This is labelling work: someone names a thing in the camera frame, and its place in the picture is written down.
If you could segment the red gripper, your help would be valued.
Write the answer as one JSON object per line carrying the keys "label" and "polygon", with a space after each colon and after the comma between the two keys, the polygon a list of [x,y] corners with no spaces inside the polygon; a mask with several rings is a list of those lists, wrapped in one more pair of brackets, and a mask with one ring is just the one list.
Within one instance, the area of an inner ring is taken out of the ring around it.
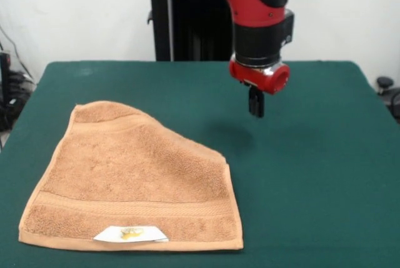
{"label": "red gripper", "polygon": [[229,72],[239,82],[249,87],[249,112],[264,117],[264,93],[275,94],[282,90],[289,79],[290,68],[279,61],[268,67],[247,67],[238,62],[233,54],[229,61]]}

